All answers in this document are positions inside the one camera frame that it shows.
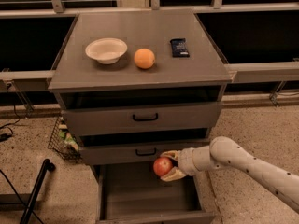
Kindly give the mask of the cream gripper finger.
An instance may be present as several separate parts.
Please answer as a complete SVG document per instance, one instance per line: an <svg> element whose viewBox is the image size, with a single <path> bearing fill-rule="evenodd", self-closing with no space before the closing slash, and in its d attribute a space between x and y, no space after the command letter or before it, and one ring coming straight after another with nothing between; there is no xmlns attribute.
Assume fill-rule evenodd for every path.
<svg viewBox="0 0 299 224"><path fill-rule="evenodd" d="M186 176L178 167L172 168L166 175L163 175L161 179L164 182L176 181L184 178Z"/></svg>
<svg viewBox="0 0 299 224"><path fill-rule="evenodd" d="M178 161L180 151L179 150L169 150L161 154L161 157L167 157L173 161Z"/></svg>

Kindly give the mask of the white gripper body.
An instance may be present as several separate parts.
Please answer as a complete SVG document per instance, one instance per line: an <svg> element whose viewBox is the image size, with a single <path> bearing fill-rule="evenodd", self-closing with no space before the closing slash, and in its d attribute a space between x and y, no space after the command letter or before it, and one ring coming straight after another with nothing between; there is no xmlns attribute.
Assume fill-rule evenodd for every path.
<svg viewBox="0 0 299 224"><path fill-rule="evenodd" d="M184 148L178 154L178 168L188 176L194 176L198 172L193 161L194 148Z"/></svg>

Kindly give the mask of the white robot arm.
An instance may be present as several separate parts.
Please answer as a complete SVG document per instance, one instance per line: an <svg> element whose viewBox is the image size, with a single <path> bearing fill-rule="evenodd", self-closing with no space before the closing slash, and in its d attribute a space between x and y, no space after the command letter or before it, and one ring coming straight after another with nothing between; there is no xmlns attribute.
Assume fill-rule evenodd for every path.
<svg viewBox="0 0 299 224"><path fill-rule="evenodd" d="M161 177L164 182L195 176L202 171L235 168L299 213L299 176L252 156L228 137L216 137L204 147L166 151L161 156L178 164Z"/></svg>

